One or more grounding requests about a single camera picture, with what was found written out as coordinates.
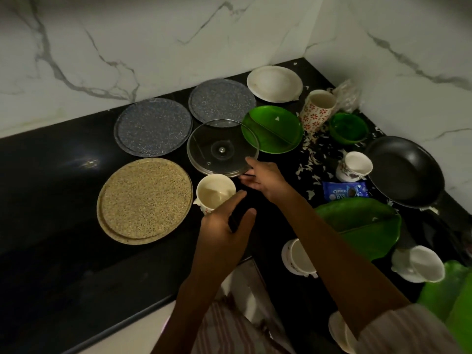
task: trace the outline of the left hand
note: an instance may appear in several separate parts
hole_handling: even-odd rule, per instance
[[[254,226],[254,208],[247,210],[235,233],[228,225],[229,216],[246,194],[237,192],[202,219],[190,278],[215,291],[241,260]]]

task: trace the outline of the floor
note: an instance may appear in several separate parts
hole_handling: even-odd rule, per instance
[[[295,354],[253,261],[241,264],[223,281],[217,298],[229,293],[233,294],[236,306],[251,323],[260,325],[264,321],[272,337]],[[161,334],[162,326],[171,315],[174,304],[172,302],[134,322],[81,354],[149,354]]]

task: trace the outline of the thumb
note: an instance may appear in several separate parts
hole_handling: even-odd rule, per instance
[[[259,160],[256,160],[254,158],[251,158],[251,157],[246,157],[246,163],[248,163],[249,165],[251,165],[252,167],[256,167],[257,164],[259,164]]]
[[[243,218],[241,219],[241,223],[236,231],[236,236],[249,238],[249,234],[251,233],[252,227],[254,226],[254,222],[256,221],[256,209],[250,208],[246,211]]]

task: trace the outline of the cup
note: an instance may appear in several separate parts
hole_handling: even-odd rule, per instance
[[[339,311],[329,316],[327,326],[337,345],[346,353],[355,354],[354,348],[357,346],[357,339],[352,334]]]
[[[316,269],[310,261],[302,243],[298,238],[288,241],[282,248],[282,262],[289,272],[308,277],[318,278]]]
[[[197,185],[197,198],[193,202],[199,205],[204,214],[209,214],[236,193],[233,180],[223,174],[205,176]]]
[[[313,134],[329,119],[336,106],[336,97],[327,90],[316,89],[308,94],[300,112],[303,129]]]
[[[440,282],[445,277],[444,263],[433,250],[424,246],[395,250],[392,271],[413,283]]]
[[[339,181],[353,183],[369,175],[372,169],[372,162],[366,155],[358,151],[350,151],[339,162],[336,169],[336,177]]]

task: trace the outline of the beige speckled plate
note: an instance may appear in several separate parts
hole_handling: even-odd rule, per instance
[[[103,185],[97,218],[108,236],[147,244],[172,232],[193,200],[192,182],[176,163],[148,158],[121,167]]]

